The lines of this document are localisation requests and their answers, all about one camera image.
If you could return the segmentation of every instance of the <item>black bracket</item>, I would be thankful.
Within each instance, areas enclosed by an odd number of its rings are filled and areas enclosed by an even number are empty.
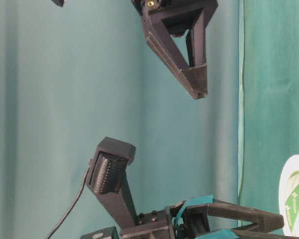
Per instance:
[[[194,99],[207,95],[206,27],[217,0],[132,0],[148,46]],[[185,34],[189,64],[172,36]]]

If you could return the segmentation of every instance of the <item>white tape roll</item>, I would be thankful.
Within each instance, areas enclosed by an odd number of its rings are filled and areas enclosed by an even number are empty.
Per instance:
[[[299,155],[288,159],[281,173],[279,209],[284,216],[284,234],[299,237]]]

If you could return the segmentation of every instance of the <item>bolt head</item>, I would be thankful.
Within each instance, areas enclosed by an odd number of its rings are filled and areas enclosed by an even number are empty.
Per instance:
[[[95,235],[92,236],[92,239],[99,239],[103,236],[103,233],[97,233]]]
[[[152,6],[154,6],[154,5],[155,5],[155,2],[154,2],[154,1],[152,1],[152,0],[148,1],[148,6],[149,6],[149,7],[152,7]]]

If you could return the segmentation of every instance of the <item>green backdrop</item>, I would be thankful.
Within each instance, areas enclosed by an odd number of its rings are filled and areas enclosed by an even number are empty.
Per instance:
[[[278,187],[299,154],[299,0],[245,0],[242,205],[278,213]]]
[[[194,101],[129,0],[0,1],[0,239],[46,236],[106,135],[137,147],[138,213],[213,192],[236,202],[237,0],[219,1],[207,57],[210,94]],[[55,238],[113,224],[86,190]]]

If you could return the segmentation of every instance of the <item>black cable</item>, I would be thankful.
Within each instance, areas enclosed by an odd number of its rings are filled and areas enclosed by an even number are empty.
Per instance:
[[[82,184],[80,187],[80,190],[78,192],[78,194],[75,196],[73,202],[71,203],[70,207],[68,208],[68,210],[65,212],[65,214],[62,216],[62,218],[60,219],[60,221],[54,226],[54,228],[52,229],[52,231],[46,236],[45,239],[50,239],[52,237],[52,235],[56,232],[56,230],[59,229],[59,227],[61,226],[61,224],[64,222],[64,220],[66,219],[66,217],[70,214],[70,212],[72,211],[72,209],[74,208],[75,204],[78,202],[83,189],[84,189],[84,185],[86,182],[86,178],[88,176],[88,172],[89,172],[90,167],[88,167],[85,171],[85,173],[83,174],[83,178],[82,178]]]

